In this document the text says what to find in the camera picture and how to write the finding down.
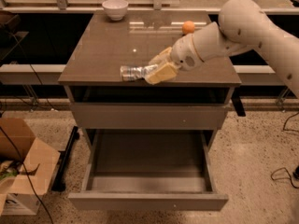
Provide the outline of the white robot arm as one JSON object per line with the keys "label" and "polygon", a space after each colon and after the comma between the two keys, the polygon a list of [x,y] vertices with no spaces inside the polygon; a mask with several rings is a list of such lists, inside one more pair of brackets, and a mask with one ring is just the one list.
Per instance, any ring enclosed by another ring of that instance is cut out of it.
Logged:
{"label": "white robot arm", "polygon": [[229,0],[218,20],[180,38],[150,62],[144,79],[158,84],[216,57],[256,51],[299,97],[299,38],[276,26],[252,0]]}

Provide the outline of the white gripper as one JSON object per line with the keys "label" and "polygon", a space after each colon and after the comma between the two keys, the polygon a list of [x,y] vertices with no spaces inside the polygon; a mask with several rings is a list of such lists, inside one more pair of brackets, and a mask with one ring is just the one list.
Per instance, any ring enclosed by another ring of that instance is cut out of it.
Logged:
{"label": "white gripper", "polygon": [[153,71],[145,75],[145,80],[155,85],[177,76],[178,69],[171,60],[182,70],[190,71],[204,64],[194,47],[192,34],[180,38],[174,46],[168,47],[149,61],[149,65],[159,64]]}

